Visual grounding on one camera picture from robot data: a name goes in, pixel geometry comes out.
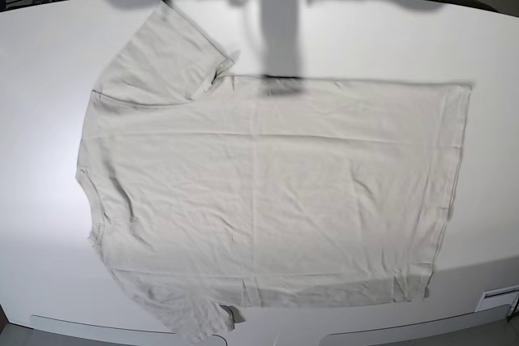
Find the light grey T-shirt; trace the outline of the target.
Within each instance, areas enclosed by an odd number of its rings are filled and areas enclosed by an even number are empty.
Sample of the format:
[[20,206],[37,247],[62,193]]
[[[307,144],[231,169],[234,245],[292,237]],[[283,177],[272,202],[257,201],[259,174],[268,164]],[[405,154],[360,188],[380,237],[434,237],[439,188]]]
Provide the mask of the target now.
[[161,0],[91,92],[76,178],[121,290],[191,342],[232,308],[422,300],[471,87],[232,65]]

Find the white label sticker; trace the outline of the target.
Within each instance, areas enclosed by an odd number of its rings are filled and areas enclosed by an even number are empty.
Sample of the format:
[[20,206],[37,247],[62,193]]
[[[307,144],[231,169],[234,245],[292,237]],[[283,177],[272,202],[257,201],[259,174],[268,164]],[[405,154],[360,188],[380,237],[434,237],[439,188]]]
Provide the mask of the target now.
[[475,311],[479,312],[506,305],[512,312],[518,302],[518,290],[519,286],[515,285],[486,291],[482,294]]

